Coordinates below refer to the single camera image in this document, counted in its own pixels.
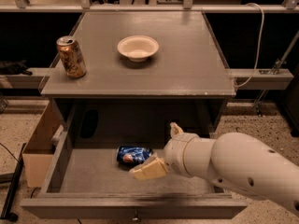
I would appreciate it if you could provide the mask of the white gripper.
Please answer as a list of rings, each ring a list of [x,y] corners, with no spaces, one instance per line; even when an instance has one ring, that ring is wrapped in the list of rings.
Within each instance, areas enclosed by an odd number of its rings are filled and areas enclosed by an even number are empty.
[[[137,165],[129,171],[134,179],[146,181],[162,178],[167,176],[168,169],[175,175],[190,176],[185,167],[184,152],[188,144],[198,138],[198,135],[184,133],[175,122],[170,123],[170,135],[172,138],[164,147],[164,160],[156,157]]]

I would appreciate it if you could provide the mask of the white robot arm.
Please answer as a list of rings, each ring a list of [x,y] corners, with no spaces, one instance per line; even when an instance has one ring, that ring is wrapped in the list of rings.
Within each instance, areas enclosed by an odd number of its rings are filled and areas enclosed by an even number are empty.
[[[198,177],[299,215],[299,166],[262,141],[244,133],[202,138],[183,132],[175,122],[170,124],[170,134],[162,156],[152,154],[130,170],[134,179],[145,181],[169,174]]]

